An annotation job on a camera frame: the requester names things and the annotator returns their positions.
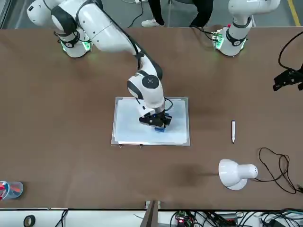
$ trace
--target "white pen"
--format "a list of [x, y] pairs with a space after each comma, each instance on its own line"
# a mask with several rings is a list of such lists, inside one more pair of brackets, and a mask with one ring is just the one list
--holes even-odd
[[236, 140], [236, 122], [232, 120], [232, 143], [235, 143]]

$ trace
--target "table surface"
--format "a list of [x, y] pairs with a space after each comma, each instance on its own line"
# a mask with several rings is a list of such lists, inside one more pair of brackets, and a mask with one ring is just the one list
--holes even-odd
[[[133, 56], [95, 48], [71, 59], [51, 30], [1, 30], [0, 172], [25, 191], [0, 207], [131, 209], [154, 199], [165, 209], [301, 208], [302, 195], [275, 183], [249, 181], [234, 192], [218, 176], [219, 161], [229, 158], [270, 179], [258, 160], [258, 148], [268, 147], [290, 156], [290, 177], [302, 183], [303, 93], [272, 89], [283, 71], [278, 54], [301, 30], [253, 28], [245, 49], [229, 58], [191, 28], [129, 29], [162, 66], [165, 96], [189, 98], [191, 146], [143, 148], [110, 144], [115, 97], [129, 96]], [[299, 37], [282, 61], [300, 68], [302, 53]], [[278, 157], [263, 158], [278, 175]]]

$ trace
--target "white lamp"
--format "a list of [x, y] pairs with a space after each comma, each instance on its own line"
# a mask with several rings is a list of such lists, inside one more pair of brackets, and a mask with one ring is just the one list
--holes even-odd
[[219, 163], [219, 176], [225, 187], [240, 190], [247, 179], [256, 178], [258, 169], [253, 164], [239, 165], [230, 159], [222, 159]]

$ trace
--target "black pants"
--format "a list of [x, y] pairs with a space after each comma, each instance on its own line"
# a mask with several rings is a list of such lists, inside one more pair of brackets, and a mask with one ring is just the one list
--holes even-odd
[[[214, 0], [193, 0], [193, 2], [198, 9], [198, 15], [190, 26], [204, 27], [212, 15]], [[148, 0], [148, 3], [157, 23], [164, 25], [164, 20], [161, 14], [160, 0]]]

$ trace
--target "person's leg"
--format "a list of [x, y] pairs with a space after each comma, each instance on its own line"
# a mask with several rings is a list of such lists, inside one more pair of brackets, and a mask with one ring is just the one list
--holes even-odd
[[190, 26], [204, 27], [213, 12], [214, 0], [193, 0], [198, 9], [198, 15]]
[[164, 20], [162, 18], [162, 14], [161, 14], [160, 0], [148, 0], [148, 3], [151, 7], [153, 17], [155, 18], [157, 23], [160, 25], [164, 25]]
[[141, 24], [143, 27], [164, 26], [164, 20], [161, 14], [160, 0], [148, 0], [153, 14], [153, 19], [145, 20]]

